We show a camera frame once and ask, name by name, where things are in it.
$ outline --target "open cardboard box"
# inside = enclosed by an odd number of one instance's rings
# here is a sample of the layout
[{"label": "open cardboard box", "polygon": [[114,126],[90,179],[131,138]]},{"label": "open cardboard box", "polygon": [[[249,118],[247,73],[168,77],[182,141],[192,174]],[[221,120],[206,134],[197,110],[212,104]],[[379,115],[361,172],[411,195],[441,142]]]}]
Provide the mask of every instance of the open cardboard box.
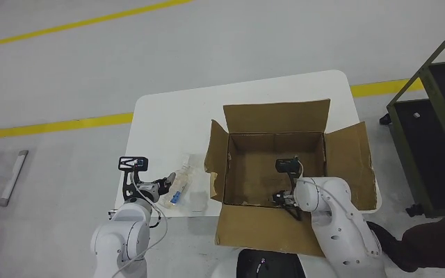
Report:
[{"label": "open cardboard box", "polygon": [[272,202],[290,190],[278,158],[298,158],[304,177],[341,177],[359,210],[376,208],[375,177],[363,122],[324,133],[330,100],[224,106],[227,133],[216,121],[204,166],[211,198],[222,202],[215,243],[256,250],[323,256],[311,216],[298,222]]}]

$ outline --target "white cable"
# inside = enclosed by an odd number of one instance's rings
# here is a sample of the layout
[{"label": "white cable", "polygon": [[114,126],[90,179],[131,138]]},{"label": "white cable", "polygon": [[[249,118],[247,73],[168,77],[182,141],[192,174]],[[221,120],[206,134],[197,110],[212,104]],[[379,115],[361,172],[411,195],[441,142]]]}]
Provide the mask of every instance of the white cable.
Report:
[{"label": "white cable", "polygon": [[299,159],[298,159],[298,163],[299,163],[300,166],[301,166],[301,174],[300,174],[300,177],[299,177],[299,179],[301,179],[301,178],[303,177],[303,171],[305,170],[305,168],[303,167],[303,164],[301,164],[301,162],[300,162]]},{"label": "white cable", "polygon": [[165,235],[167,234],[168,231],[168,222],[167,222],[167,217],[165,216],[164,212],[162,210],[160,210],[156,204],[154,204],[154,202],[152,202],[150,199],[148,199],[146,196],[144,196],[139,188],[136,186],[136,183],[134,182],[134,172],[130,173],[130,181],[132,182],[132,184],[134,184],[134,187],[136,188],[136,190],[139,192],[139,194],[144,197],[145,201],[149,202],[152,207],[154,208],[155,211],[160,211],[162,213],[162,216],[164,217],[165,220],[165,233],[164,235],[158,239],[155,243],[153,243],[152,245],[150,245],[149,247],[147,247],[147,249],[145,249],[144,251],[142,251],[141,253],[137,254],[134,258],[132,258],[130,261],[128,261],[128,263],[125,263],[121,268],[119,268],[118,271],[116,271],[115,274],[113,274],[113,276],[111,276],[111,278],[114,278],[114,276],[116,276],[119,272],[121,272],[124,268],[126,268],[130,263],[133,263],[135,260],[137,260],[139,258],[140,255],[146,253],[146,251],[150,250],[153,248],[153,246],[155,246],[156,244],[160,243],[161,240],[163,240],[165,238]]},{"label": "white cable", "polygon": [[329,194],[329,195],[331,196],[331,198],[334,199],[334,201],[336,201],[336,202],[339,204],[339,206],[340,206],[346,213],[349,213],[349,211],[344,207],[344,205],[343,205],[341,202],[339,202],[339,200],[338,200],[338,199],[337,199],[331,192],[329,192],[329,190],[324,189],[323,187],[319,186],[319,185],[316,184],[315,182],[306,181],[306,180],[304,180],[304,179],[297,179],[297,182],[298,182],[298,181],[301,181],[301,182],[303,182],[303,183],[313,184],[313,185],[315,185],[318,189],[323,190],[324,192],[326,192],[327,194]]}]

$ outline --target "gray floor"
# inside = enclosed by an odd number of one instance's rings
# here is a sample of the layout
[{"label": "gray floor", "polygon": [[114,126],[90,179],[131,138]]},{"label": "gray floor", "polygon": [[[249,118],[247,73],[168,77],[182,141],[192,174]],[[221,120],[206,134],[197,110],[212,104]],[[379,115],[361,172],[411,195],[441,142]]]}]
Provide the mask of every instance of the gray floor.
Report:
[{"label": "gray floor", "polygon": [[[160,1],[0,0],[0,38]],[[445,38],[444,10],[443,0],[194,0],[2,44],[0,128],[321,70],[341,70],[351,85],[410,78]]]},{"label": "gray floor", "polygon": [[[424,217],[409,218],[412,196],[389,130],[378,124],[392,95],[355,100],[366,121],[383,205],[368,219],[395,236]],[[10,205],[0,208],[0,277],[90,277],[95,258],[90,238],[113,207],[129,125],[108,126],[0,139],[0,183],[8,178],[15,154],[29,149]],[[173,218],[167,237],[149,252],[151,277],[207,277],[231,248],[216,247],[217,218]],[[157,238],[163,227],[152,231]],[[445,271],[401,272],[387,264],[389,277],[443,277]]]}]

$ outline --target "white pole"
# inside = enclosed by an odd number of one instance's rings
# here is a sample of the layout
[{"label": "white pole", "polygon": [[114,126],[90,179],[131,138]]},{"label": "white pole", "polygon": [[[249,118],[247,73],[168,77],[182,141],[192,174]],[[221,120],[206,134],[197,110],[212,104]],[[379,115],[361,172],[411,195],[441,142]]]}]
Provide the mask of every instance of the white pole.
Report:
[{"label": "white pole", "polygon": [[7,206],[9,202],[9,197],[11,196],[11,193],[13,192],[15,182],[17,180],[17,177],[20,174],[20,170],[22,169],[23,162],[25,161],[26,155],[28,154],[28,151],[20,151],[19,156],[17,157],[17,160],[15,161],[14,168],[13,168],[13,176],[6,184],[6,187],[1,194],[0,198],[0,206]]}]

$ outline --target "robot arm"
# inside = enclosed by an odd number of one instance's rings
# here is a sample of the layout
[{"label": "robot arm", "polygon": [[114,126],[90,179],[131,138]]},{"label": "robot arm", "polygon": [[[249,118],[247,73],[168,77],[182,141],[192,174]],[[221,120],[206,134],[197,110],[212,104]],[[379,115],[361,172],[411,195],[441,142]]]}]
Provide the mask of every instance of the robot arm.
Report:
[{"label": "robot arm", "polygon": [[158,202],[160,195],[168,193],[175,180],[172,173],[168,178],[142,182],[138,171],[147,170],[147,166],[146,158],[120,159],[120,170],[125,171],[124,204],[110,212],[110,221],[98,227],[92,236],[90,248],[97,259],[94,277],[147,277],[144,255],[149,244],[149,229],[156,227],[161,220],[158,212],[158,222],[154,226],[149,225],[152,204]]},{"label": "robot arm", "polygon": [[293,181],[290,191],[273,195],[274,202],[297,220],[298,211],[311,213],[312,229],[338,277],[386,277],[378,239],[350,201],[348,183],[337,177],[303,178],[296,174],[295,161],[297,157],[281,160],[276,166],[278,172],[291,172]]}]

